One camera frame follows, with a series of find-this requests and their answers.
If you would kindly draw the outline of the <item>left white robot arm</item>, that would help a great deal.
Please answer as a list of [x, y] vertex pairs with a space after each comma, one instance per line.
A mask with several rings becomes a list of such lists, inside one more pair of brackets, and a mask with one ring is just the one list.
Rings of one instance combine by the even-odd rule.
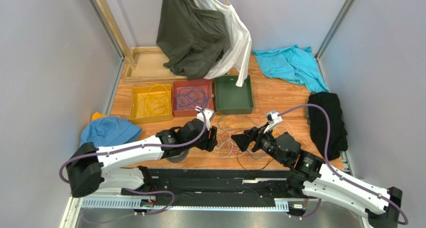
[[184, 126], [165, 129], [144, 140], [132, 143], [96, 147], [93, 142], [82, 144], [63, 164], [71, 195], [82, 198], [105, 188], [138, 189], [144, 178], [115, 178], [118, 171], [142, 161], [177, 157], [191, 148], [211, 152], [218, 144], [216, 126], [207, 127], [195, 118]]

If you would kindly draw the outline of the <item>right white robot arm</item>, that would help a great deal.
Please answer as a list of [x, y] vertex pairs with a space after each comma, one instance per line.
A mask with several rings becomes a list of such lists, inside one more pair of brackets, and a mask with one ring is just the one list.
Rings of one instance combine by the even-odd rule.
[[282, 166], [289, 168], [284, 185], [291, 197], [307, 196], [334, 203], [366, 218], [374, 228], [396, 228], [401, 215], [402, 191], [381, 188], [344, 173], [301, 148], [289, 133], [274, 137], [263, 127], [253, 127], [231, 139], [242, 152], [251, 143], [251, 151], [264, 151]]

